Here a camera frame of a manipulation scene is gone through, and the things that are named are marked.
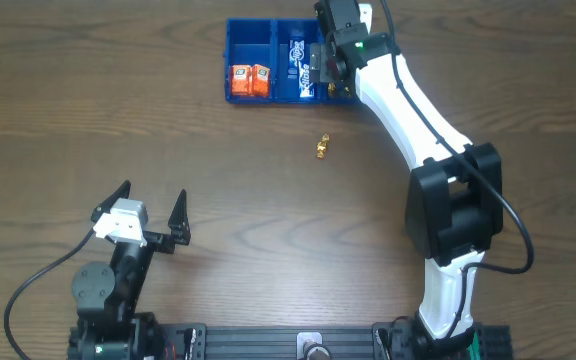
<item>black cable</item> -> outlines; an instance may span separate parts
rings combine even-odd
[[[386,0],[381,0],[381,6],[383,7],[384,13],[386,15],[386,20],[388,22],[388,31],[390,32],[390,41],[392,42],[392,44],[391,44],[392,50],[394,51],[395,49],[397,49],[397,45],[395,42],[395,25],[392,21],[392,15],[390,14],[390,9],[388,9],[388,4],[386,3]],[[508,212],[508,215],[510,215],[510,217],[512,218],[512,221],[515,223],[515,225],[517,225],[517,228],[519,229],[519,233],[523,237],[524,244],[526,246],[526,263],[524,264],[524,266],[522,266],[520,268],[508,268],[508,267],[504,267],[504,266],[485,264],[485,263],[469,263],[469,264],[466,264],[461,269],[461,274],[462,274],[461,300],[459,301],[459,307],[457,309],[457,313],[455,314],[455,319],[453,320],[452,325],[450,326],[450,329],[448,330],[448,333],[445,337],[445,338],[450,338],[450,336],[452,336],[452,333],[455,331],[457,324],[461,320],[461,314],[464,310],[464,306],[466,303],[466,290],[467,290],[466,287],[468,286],[468,270],[470,270],[472,268],[481,268],[481,269],[497,271],[497,272],[504,273],[504,274],[523,274],[532,267],[532,264],[535,260],[535,250],[534,250],[534,247],[532,245],[532,241],[530,240],[530,234],[528,233],[528,229],[526,228],[526,225],[523,223],[523,221],[521,220],[521,218],[519,217],[517,212],[513,209],[513,207],[510,205],[510,203],[497,190],[495,190],[495,188],[492,186],[492,184],[490,184],[490,182],[488,182],[488,180],[486,180],[486,178],[483,175],[481,175],[481,173],[477,169],[475,169],[466,159],[463,158],[463,156],[461,156],[461,154],[459,154],[455,149],[453,149],[450,146],[450,144],[448,144],[448,142],[446,142],[446,140],[443,138],[443,136],[441,136],[439,134],[439,132],[437,132],[437,130],[435,130],[435,128],[432,126],[432,124],[430,124],[430,122],[428,121],[426,116],[423,114],[423,112],[419,109],[419,107],[417,107],[417,104],[415,104],[414,100],[410,97],[410,95],[406,91],[406,88],[404,88],[403,82],[401,81],[401,78],[399,76],[399,72],[397,70],[396,57],[397,57],[397,54],[393,53],[392,54],[392,69],[393,69],[393,73],[395,75],[395,81],[397,83],[397,88],[399,88],[402,95],[406,98],[406,101],[408,101],[408,104],[410,104],[410,106],[415,111],[417,116],[419,116],[419,118],[424,123],[424,125],[426,125],[428,130],[437,139],[437,143],[443,145],[443,147],[446,148],[446,150],[448,150],[448,152],[450,152],[450,154],[453,156],[453,158],[455,160],[457,160],[457,162],[459,162],[459,164],[461,166],[464,167],[466,172],[469,175],[473,176],[477,180],[479,185],[482,186],[484,189],[486,189],[486,191],[488,191],[501,204],[501,206],[504,209],[506,209],[506,211]]]
[[[17,341],[15,341],[15,337],[12,336],[12,332],[10,331],[10,311],[12,310],[12,306],[15,303],[15,300],[17,300],[19,295],[21,295],[22,291],[24,291],[35,280],[39,279],[41,276],[46,274],[48,271],[56,268],[57,266],[59,266],[64,261],[70,259],[79,250],[81,250],[81,248],[84,247],[84,245],[86,245],[86,243],[88,242],[88,240],[90,239],[92,234],[94,234],[94,232],[95,231],[93,229],[90,229],[90,231],[88,231],[88,234],[86,234],[86,236],[83,238],[83,240],[81,240],[81,242],[79,243],[79,245],[77,245],[77,247],[72,249],[68,254],[59,258],[57,261],[55,261],[52,264],[46,266],[45,268],[39,270],[39,272],[37,272],[35,275],[28,278],[28,280],[24,281],[24,283],[21,284],[21,286],[19,286],[19,288],[17,288],[17,290],[15,290],[15,292],[12,294],[12,296],[10,297],[10,300],[8,300],[8,305],[6,305],[6,310],[4,311],[4,331],[6,331],[6,337],[8,338],[8,342],[10,343],[10,346],[12,346],[12,348],[15,350],[15,352],[17,353],[17,355],[19,355],[19,357],[21,359],[30,360],[28,355],[26,355],[23,352],[23,350],[21,350],[21,348],[19,347],[19,344],[17,344]]]

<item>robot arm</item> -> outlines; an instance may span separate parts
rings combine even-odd
[[[415,83],[401,51],[387,34],[369,34],[355,0],[315,5],[325,44],[311,46],[311,79],[342,83],[381,120],[411,171],[406,227],[425,257],[425,293],[414,320],[413,346],[421,358],[454,353],[473,338],[470,302],[475,271],[467,276],[463,311],[461,269],[481,262],[491,237],[501,231],[502,208],[471,179],[420,119],[397,86],[401,83],[432,127],[501,193],[501,159],[492,145],[472,146],[439,114]],[[467,184],[451,192],[449,183]]]

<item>wood grain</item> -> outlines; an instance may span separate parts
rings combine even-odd
[[[226,19],[310,17],[312,5],[0,0],[0,359],[14,358],[9,296],[79,241],[124,179],[154,229],[188,190],[192,244],[156,256],[139,304],[165,322],[370,324],[419,306],[408,172],[379,121],[362,108],[223,100]],[[495,144],[534,235],[530,273],[479,273],[475,318],[511,325],[518,358],[576,358],[576,1],[391,10],[418,83],[460,131]],[[507,224],[488,262],[522,261]],[[92,242],[20,297],[13,331],[33,358],[65,357],[72,275],[111,251]]]

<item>orange package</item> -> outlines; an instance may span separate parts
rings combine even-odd
[[[263,65],[252,67],[252,94],[268,97],[270,95],[270,69]]]
[[[232,95],[248,96],[252,94],[250,86],[249,65],[233,65],[230,70],[230,93]]]

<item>blue tray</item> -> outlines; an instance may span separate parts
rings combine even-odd
[[[288,44],[291,34],[305,41],[304,58],[310,58],[310,44],[322,43],[316,19],[228,19],[224,52],[224,93],[233,104],[348,104],[356,100],[328,97],[327,84],[315,84],[315,96],[299,97],[299,80],[288,78]],[[232,65],[260,64],[270,68],[270,96],[267,98],[230,94]]]

